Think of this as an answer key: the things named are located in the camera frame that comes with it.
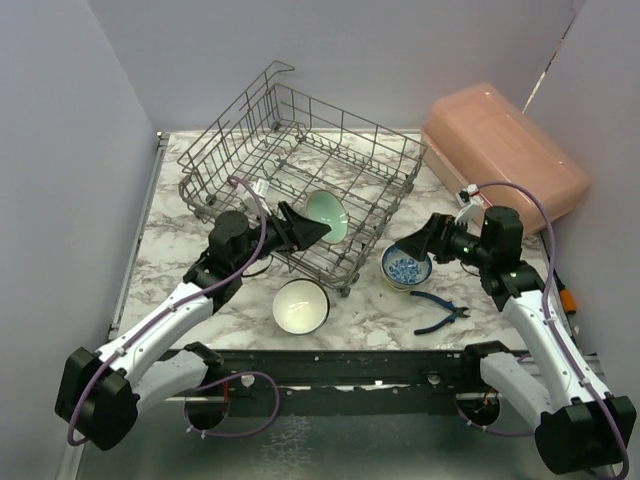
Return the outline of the mint green ceramic bowl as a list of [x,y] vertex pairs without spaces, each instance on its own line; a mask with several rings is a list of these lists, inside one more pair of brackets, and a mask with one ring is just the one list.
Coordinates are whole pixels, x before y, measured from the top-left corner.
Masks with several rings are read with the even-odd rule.
[[306,216],[311,220],[324,223],[330,227],[330,232],[322,237],[329,244],[342,242],[348,232],[348,213],[332,193],[325,190],[311,192],[305,204]]

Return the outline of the blue floral orange bowl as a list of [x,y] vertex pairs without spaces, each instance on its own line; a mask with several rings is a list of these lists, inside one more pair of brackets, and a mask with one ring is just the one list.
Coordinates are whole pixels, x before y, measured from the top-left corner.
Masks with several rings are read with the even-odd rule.
[[381,255],[383,277],[398,290],[409,290],[424,283],[432,273],[432,261],[415,260],[395,245],[388,246]]

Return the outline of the grey wire dish rack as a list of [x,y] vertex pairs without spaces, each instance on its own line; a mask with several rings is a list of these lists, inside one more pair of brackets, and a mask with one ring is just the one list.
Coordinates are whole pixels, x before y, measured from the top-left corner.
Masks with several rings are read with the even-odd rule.
[[413,190],[426,148],[417,134],[388,129],[283,84],[293,69],[271,62],[181,153],[178,192],[204,223],[243,207],[230,176],[267,181],[270,208],[286,201],[303,212],[313,192],[332,193],[348,215],[345,239],[277,258],[347,297]]

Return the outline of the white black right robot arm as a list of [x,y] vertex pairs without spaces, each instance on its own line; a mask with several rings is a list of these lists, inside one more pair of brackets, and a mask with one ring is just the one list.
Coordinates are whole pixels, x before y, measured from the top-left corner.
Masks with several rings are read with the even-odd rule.
[[494,206],[478,236],[454,216],[432,215],[415,233],[396,241],[416,260],[460,260],[478,269],[481,285],[526,344],[540,376],[534,378],[498,342],[471,345],[459,367],[469,390],[495,388],[532,429],[546,467],[557,475],[619,464],[637,413],[626,396],[614,396],[588,366],[559,324],[538,272],[522,260],[523,225],[516,210]]

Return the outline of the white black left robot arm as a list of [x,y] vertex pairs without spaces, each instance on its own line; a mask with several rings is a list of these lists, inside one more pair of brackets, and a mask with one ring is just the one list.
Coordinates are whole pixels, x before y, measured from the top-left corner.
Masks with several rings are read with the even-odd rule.
[[68,424],[69,444],[90,441],[109,450],[155,405],[183,391],[206,395],[218,388],[221,371],[203,345],[163,356],[231,300],[252,263],[275,251],[306,250],[331,230],[285,202],[278,207],[279,215],[263,215],[257,227],[239,211],[220,214],[207,248],[159,307],[97,351],[78,348],[68,357],[54,411]]

